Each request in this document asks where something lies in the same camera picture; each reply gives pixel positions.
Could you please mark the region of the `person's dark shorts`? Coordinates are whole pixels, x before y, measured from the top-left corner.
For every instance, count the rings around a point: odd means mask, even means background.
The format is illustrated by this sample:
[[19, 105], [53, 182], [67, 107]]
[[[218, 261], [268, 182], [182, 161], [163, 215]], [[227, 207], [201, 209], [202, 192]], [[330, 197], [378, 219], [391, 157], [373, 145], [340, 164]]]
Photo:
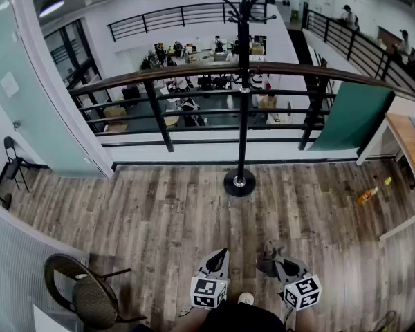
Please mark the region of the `person's dark shorts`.
[[272, 312], [247, 304], [222, 301], [210, 310], [199, 332], [286, 332]]

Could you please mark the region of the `black metal balcony railing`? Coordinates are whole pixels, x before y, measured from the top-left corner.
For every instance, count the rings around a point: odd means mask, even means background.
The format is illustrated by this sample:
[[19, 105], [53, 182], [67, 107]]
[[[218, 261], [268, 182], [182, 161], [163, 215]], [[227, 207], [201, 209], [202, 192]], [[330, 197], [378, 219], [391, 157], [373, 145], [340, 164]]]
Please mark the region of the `black metal balcony railing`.
[[156, 10], [107, 25], [114, 42], [134, 35], [194, 24], [228, 23], [233, 9], [226, 3], [200, 3]]
[[396, 57], [361, 33], [307, 7], [303, 8], [302, 27], [363, 75], [415, 93], [415, 77], [398, 63]]

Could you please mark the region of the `wooden desk white frame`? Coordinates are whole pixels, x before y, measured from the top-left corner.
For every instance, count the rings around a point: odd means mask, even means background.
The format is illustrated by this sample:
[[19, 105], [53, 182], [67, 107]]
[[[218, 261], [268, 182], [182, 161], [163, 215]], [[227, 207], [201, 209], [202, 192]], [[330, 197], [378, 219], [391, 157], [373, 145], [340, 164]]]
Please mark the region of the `wooden desk white frame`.
[[[386, 113], [384, 120], [377, 128], [375, 134], [368, 142], [367, 146], [360, 152], [356, 164], [360, 166], [370, 155], [371, 150], [380, 141], [385, 129], [389, 129], [394, 135], [397, 143], [400, 146], [400, 153], [404, 155], [412, 170], [415, 178], [415, 126], [409, 116], [401, 116], [393, 113]], [[379, 236], [379, 241], [385, 241], [386, 239], [398, 234], [405, 228], [415, 223], [415, 215], [408, 220], [401, 223], [399, 226]]]

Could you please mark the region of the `black folding chair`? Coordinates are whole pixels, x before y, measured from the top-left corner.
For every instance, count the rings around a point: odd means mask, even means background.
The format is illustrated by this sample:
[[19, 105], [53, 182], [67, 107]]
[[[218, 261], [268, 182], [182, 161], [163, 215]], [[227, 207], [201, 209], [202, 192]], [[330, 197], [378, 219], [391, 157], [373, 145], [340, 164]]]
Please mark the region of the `black folding chair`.
[[18, 156], [15, 147], [16, 144], [17, 143], [15, 140], [10, 136], [6, 136], [3, 139], [3, 146], [7, 160], [0, 173], [0, 185], [3, 179], [8, 179], [14, 181], [18, 189], [19, 184], [23, 183], [27, 189], [27, 192], [29, 192], [28, 184], [24, 178], [22, 168], [25, 167], [27, 169], [48, 169], [48, 165], [30, 163], [22, 156]]

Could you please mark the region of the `white table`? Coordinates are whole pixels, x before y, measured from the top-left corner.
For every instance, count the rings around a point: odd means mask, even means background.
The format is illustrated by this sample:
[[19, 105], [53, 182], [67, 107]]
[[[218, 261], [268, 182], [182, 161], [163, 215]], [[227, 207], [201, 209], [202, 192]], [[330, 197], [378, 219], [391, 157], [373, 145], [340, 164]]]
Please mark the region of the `white table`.
[[33, 317], [35, 332], [71, 332], [36, 305], [33, 305]]

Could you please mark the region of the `black metal coat rack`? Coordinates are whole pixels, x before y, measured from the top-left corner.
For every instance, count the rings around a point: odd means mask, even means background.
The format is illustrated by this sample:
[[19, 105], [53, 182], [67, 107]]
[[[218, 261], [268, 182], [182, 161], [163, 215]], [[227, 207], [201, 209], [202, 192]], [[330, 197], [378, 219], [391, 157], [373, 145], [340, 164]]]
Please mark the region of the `black metal coat rack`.
[[232, 8], [229, 21], [237, 24], [239, 70], [238, 76], [241, 77], [240, 93], [240, 125], [239, 125], [239, 158], [236, 169], [230, 170], [224, 177], [223, 185], [225, 191], [233, 197], [245, 197], [255, 189], [256, 179], [251, 171], [245, 168], [246, 145], [248, 135], [248, 116], [250, 110], [250, 54], [249, 37], [250, 21], [267, 22], [276, 19], [276, 15], [256, 17], [252, 14], [253, 6], [259, 0], [238, 0], [235, 6], [229, 0], [221, 0]]

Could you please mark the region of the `black railing wooden handrail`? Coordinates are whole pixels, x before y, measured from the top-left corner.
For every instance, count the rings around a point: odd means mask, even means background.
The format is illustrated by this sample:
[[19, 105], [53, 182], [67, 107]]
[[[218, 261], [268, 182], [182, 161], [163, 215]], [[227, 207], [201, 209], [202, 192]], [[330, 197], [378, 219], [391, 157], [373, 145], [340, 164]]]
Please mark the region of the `black railing wooden handrail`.
[[[376, 80], [367, 76], [358, 75], [346, 71], [339, 71], [332, 68], [322, 68], [318, 66], [306, 66], [300, 64], [289, 64], [279, 62], [251, 62], [249, 72], [251, 75], [254, 74], [269, 74], [269, 75], [294, 75], [294, 76], [313, 76], [320, 80], [320, 85], [312, 91], [298, 91], [288, 89], [269, 89], [267, 91], [263, 89], [254, 89], [250, 87], [247, 91], [203, 91], [188, 93], [192, 97], [202, 96], [221, 96], [221, 95], [232, 95], [232, 94], [248, 94], [248, 95], [292, 95], [295, 97], [306, 96], [313, 98], [318, 102], [322, 102], [325, 99], [334, 99], [336, 95], [333, 93], [326, 92], [326, 83], [329, 80], [339, 80], [342, 82], [348, 82], [352, 84], [363, 84], [368, 86], [382, 87], [392, 90], [395, 94], [400, 94], [402, 98], [406, 98], [415, 102], [415, 93], [402, 89], [398, 86], [392, 86], [385, 81]], [[190, 77], [190, 76], [207, 76], [207, 75], [240, 75], [239, 65], [237, 63], [230, 62], [212, 62], [200, 65], [188, 65], [188, 66], [173, 66], [170, 68], [160, 68], [149, 71], [141, 71], [135, 73], [128, 73], [108, 79], [89, 83], [76, 89], [71, 89], [69, 94], [73, 98], [78, 98], [81, 95], [88, 95], [97, 91], [107, 91], [119, 86], [126, 86], [129, 84], [143, 83], [145, 88], [148, 89], [153, 81], [174, 78], [174, 77]], [[288, 124], [288, 125], [271, 125], [271, 126], [252, 126], [254, 130], [270, 130], [270, 129], [287, 129], [287, 130], [302, 130], [304, 133], [301, 138], [293, 138], [293, 142], [299, 143], [299, 150], [303, 151], [306, 144], [314, 142], [315, 139], [311, 138], [313, 131], [322, 130], [322, 127], [315, 126], [314, 123], [319, 115], [329, 115], [329, 111], [323, 111], [319, 105], [314, 104], [307, 109], [275, 109], [275, 113], [292, 113], [292, 114], [304, 114], [309, 115], [310, 119], [305, 124]]]

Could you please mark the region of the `grey baseball cap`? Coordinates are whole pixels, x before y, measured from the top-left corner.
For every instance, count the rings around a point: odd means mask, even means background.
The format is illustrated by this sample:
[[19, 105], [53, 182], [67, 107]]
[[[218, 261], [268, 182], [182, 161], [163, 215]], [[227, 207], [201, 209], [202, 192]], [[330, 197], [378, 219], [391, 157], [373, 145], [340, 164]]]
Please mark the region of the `grey baseball cap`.
[[286, 241], [267, 240], [262, 246], [261, 252], [257, 258], [256, 267], [260, 272], [265, 273], [268, 277], [276, 278], [277, 269], [276, 261], [281, 261], [281, 257], [286, 252]]

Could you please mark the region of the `orange plastic bottle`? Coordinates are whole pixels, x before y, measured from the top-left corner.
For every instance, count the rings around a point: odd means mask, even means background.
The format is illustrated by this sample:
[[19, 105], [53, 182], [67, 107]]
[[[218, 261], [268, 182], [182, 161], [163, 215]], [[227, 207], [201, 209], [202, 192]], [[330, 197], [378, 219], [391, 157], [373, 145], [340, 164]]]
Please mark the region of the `orange plastic bottle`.
[[356, 203], [358, 205], [363, 204], [364, 202], [368, 201], [371, 197], [375, 196], [377, 192], [378, 192], [377, 187], [367, 190], [364, 194], [358, 197]]

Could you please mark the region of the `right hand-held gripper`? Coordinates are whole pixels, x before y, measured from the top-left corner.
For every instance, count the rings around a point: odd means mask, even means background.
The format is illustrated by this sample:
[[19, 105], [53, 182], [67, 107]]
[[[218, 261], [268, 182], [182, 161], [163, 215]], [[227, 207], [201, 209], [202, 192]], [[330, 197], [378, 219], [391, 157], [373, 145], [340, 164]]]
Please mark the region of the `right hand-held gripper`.
[[[288, 283], [288, 277], [303, 277], [308, 272], [308, 268], [303, 261], [292, 257], [276, 256], [274, 264], [281, 284]], [[317, 275], [302, 278], [284, 287], [284, 302], [288, 308], [293, 308], [296, 311], [316, 305], [321, 295], [322, 285]]]

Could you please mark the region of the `white paper sheet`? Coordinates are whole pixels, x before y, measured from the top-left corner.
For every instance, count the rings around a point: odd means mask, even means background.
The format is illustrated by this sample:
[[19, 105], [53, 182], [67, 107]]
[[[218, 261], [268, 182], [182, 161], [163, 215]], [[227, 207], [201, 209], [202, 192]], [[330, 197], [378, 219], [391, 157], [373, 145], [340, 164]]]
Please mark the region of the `white paper sheet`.
[[0, 80], [1, 87], [5, 94], [11, 98], [19, 92], [19, 85], [11, 72], [7, 72]]

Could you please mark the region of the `person's right forearm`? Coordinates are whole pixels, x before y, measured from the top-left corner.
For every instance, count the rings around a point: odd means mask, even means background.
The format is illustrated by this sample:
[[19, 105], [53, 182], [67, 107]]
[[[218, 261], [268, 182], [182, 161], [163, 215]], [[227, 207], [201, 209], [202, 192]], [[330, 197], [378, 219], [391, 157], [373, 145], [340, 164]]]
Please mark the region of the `person's right forearm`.
[[311, 307], [295, 313], [295, 332], [316, 332], [317, 321]]

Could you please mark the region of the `frosted glass door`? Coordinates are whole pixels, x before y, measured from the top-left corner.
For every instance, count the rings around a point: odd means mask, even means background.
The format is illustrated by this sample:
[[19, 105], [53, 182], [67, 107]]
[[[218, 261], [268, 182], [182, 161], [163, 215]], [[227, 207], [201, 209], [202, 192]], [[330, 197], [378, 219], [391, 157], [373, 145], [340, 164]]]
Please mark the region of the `frosted glass door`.
[[0, 80], [7, 72], [19, 85], [19, 92], [9, 98], [0, 84], [0, 107], [10, 122], [7, 135], [32, 161], [48, 165], [59, 176], [104, 178], [48, 99], [19, 36], [12, 0], [0, 0]]

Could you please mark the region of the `black wicker chair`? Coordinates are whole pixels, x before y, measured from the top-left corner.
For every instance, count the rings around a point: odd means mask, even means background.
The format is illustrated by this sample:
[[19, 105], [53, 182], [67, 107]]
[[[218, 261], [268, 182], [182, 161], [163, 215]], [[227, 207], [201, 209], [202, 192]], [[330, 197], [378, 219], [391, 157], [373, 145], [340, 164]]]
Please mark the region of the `black wicker chair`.
[[[107, 279], [131, 272], [131, 269], [99, 275], [76, 258], [57, 253], [44, 264], [44, 281], [51, 297], [66, 310], [75, 313], [85, 326], [95, 330], [110, 329], [117, 323], [133, 323], [146, 320], [144, 315], [130, 319], [120, 316], [118, 298]], [[72, 300], [68, 301], [55, 283], [55, 273], [74, 281]]]

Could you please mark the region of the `round pendant ceiling lamp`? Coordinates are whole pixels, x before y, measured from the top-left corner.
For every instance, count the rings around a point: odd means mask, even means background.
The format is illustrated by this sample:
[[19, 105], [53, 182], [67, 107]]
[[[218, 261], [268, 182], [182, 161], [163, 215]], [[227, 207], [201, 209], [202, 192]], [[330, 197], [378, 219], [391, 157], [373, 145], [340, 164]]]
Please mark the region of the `round pendant ceiling lamp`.
[[45, 17], [64, 5], [64, 0], [46, 0], [42, 5], [39, 17]]

